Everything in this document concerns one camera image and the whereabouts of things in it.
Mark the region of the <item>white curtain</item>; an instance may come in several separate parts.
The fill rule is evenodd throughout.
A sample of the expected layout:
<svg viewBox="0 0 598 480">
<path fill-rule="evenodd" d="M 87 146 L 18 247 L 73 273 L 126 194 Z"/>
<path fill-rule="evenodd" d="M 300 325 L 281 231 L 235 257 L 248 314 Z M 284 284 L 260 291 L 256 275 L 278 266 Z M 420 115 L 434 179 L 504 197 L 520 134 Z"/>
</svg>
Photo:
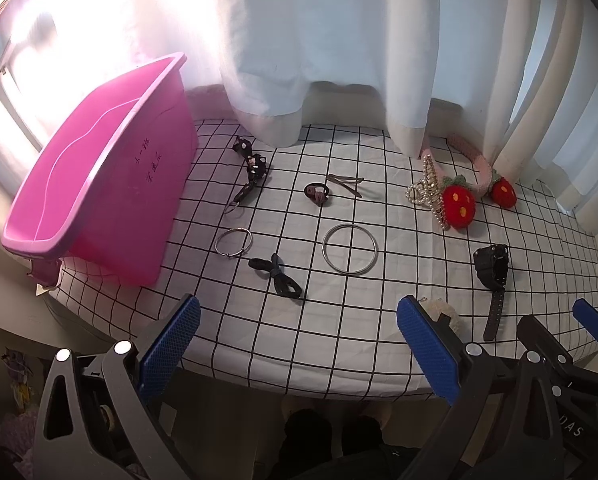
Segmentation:
<svg viewBox="0 0 598 480">
<path fill-rule="evenodd" d="M 172 52 L 198 117 L 274 146 L 338 122 L 412 155 L 451 103 L 494 168 L 598 232 L 593 0 L 0 0 L 0 195 L 90 90 Z"/>
</svg>

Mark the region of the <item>pearl hair claw clip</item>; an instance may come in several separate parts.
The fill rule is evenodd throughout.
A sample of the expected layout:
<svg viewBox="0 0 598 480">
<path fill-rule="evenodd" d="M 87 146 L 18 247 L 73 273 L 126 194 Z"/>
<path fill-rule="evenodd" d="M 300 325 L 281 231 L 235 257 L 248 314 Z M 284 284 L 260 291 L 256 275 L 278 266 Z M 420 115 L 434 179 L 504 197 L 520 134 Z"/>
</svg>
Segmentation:
<svg viewBox="0 0 598 480">
<path fill-rule="evenodd" d="M 435 217 L 442 231 L 448 231 L 450 224 L 445 216 L 441 186 L 439 184 L 433 156 L 423 156 L 423 179 L 410 186 L 405 192 L 413 205 L 428 209 Z"/>
</svg>

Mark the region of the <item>pink plastic tub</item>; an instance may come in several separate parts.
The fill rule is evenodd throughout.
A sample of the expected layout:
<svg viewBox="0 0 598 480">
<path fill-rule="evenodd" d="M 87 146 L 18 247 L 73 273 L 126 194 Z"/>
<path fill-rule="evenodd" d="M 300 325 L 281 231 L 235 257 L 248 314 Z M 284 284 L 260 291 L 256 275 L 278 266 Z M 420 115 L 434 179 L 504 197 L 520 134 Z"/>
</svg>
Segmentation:
<svg viewBox="0 0 598 480">
<path fill-rule="evenodd" d="M 157 281 L 198 148 L 185 62 L 172 53 L 97 87 L 42 149 L 2 234 L 34 282 L 58 285 L 70 257 L 101 278 Z"/>
</svg>

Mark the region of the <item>cream fluffy pompom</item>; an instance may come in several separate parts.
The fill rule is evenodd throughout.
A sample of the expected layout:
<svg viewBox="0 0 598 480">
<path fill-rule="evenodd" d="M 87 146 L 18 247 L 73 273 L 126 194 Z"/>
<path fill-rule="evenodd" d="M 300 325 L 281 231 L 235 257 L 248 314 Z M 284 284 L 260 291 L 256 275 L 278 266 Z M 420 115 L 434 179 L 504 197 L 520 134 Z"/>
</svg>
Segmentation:
<svg viewBox="0 0 598 480">
<path fill-rule="evenodd" d="M 463 324 L 451 304 L 441 299 L 423 298 L 419 306 L 418 333 L 426 344 L 434 342 L 448 347 L 462 344 Z"/>
</svg>

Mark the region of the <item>large silver bangle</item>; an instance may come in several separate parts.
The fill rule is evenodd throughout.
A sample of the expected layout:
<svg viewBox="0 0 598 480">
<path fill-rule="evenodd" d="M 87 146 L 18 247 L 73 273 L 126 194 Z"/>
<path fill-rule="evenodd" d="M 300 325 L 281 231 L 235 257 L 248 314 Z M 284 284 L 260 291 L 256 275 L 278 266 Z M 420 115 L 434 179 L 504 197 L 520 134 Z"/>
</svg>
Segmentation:
<svg viewBox="0 0 598 480">
<path fill-rule="evenodd" d="M 346 249 L 347 256 L 346 264 L 339 266 L 339 264 L 331 258 L 329 250 L 331 249 L 331 241 L 333 238 L 343 231 L 349 231 L 350 234 L 348 235 L 348 244 L 346 246 L 338 246 L 341 249 Z M 354 246 L 354 237 L 357 232 L 363 234 L 367 238 L 369 247 Z M 369 255 L 369 259 L 367 259 L 362 266 L 357 266 L 355 268 L 353 264 L 356 261 L 360 261 L 360 259 L 355 256 L 358 252 L 366 252 Z M 379 244 L 374 234 L 368 228 L 365 228 L 365 226 L 360 226 L 360 224 L 355 223 L 338 223 L 325 232 L 321 245 L 321 253 L 326 265 L 334 272 L 345 276 L 362 276 L 371 272 L 374 269 L 374 266 L 376 266 L 379 258 Z"/>
</svg>

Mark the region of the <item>brown hair clip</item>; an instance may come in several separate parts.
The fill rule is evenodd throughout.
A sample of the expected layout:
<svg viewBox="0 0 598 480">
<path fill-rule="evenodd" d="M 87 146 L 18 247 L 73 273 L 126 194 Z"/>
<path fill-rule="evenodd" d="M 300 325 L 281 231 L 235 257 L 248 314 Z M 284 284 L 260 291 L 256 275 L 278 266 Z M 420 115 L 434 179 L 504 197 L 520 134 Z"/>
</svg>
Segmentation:
<svg viewBox="0 0 598 480">
<path fill-rule="evenodd" d="M 364 178 L 337 176 L 337 174 L 328 174 L 326 180 L 337 183 L 338 185 L 354 184 L 357 185 L 364 181 Z"/>
<path fill-rule="evenodd" d="M 344 185 L 339 185 L 339 186 L 341 186 L 342 188 L 344 188 L 345 190 L 347 190 L 354 197 L 361 198 L 362 194 L 357 190 L 357 186 L 359 184 L 357 184 L 357 185 L 354 185 L 354 184 L 344 184 Z"/>
</svg>

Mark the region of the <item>black wrist watch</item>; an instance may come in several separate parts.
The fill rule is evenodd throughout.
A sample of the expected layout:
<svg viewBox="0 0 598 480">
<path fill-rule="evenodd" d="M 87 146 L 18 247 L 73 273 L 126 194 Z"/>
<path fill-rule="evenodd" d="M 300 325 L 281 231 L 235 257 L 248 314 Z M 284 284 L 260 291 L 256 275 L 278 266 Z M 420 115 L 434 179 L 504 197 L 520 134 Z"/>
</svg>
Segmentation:
<svg viewBox="0 0 598 480">
<path fill-rule="evenodd" d="M 503 313 L 508 263 L 510 263 L 508 246 L 492 244 L 479 248 L 474 252 L 473 260 L 479 282 L 491 292 L 490 308 L 482 337 L 485 342 L 492 342 L 497 337 Z"/>
</svg>

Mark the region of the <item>small silver bangle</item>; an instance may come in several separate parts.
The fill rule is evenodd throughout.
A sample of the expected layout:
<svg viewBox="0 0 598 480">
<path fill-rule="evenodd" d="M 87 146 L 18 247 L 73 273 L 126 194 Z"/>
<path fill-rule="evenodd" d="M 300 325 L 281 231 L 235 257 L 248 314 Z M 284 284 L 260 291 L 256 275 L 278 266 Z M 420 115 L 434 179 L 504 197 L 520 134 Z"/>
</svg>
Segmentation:
<svg viewBox="0 0 598 480">
<path fill-rule="evenodd" d="M 238 226 L 221 232 L 214 242 L 214 252 L 224 258 L 239 258 L 249 252 L 253 234 L 247 228 Z"/>
</svg>

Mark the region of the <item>pink strawberry headband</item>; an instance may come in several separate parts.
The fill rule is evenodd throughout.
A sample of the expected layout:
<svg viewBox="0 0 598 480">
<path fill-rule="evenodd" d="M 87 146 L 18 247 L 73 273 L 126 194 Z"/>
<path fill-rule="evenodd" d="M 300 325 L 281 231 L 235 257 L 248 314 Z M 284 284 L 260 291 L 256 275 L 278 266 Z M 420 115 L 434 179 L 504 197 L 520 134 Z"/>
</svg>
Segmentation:
<svg viewBox="0 0 598 480">
<path fill-rule="evenodd" d="M 447 142 L 451 148 L 455 148 L 467 157 L 477 170 L 475 183 L 468 183 L 463 174 L 457 174 L 451 178 L 443 172 L 433 157 L 441 186 L 445 216 L 450 224 L 450 229 L 463 230 L 467 228 L 476 216 L 477 200 L 484 196 L 490 197 L 494 203 L 504 209 L 516 206 L 517 195 L 514 186 L 492 168 L 481 151 L 458 134 L 450 134 Z M 421 162 L 426 154 L 433 156 L 427 134 L 421 144 Z"/>
</svg>

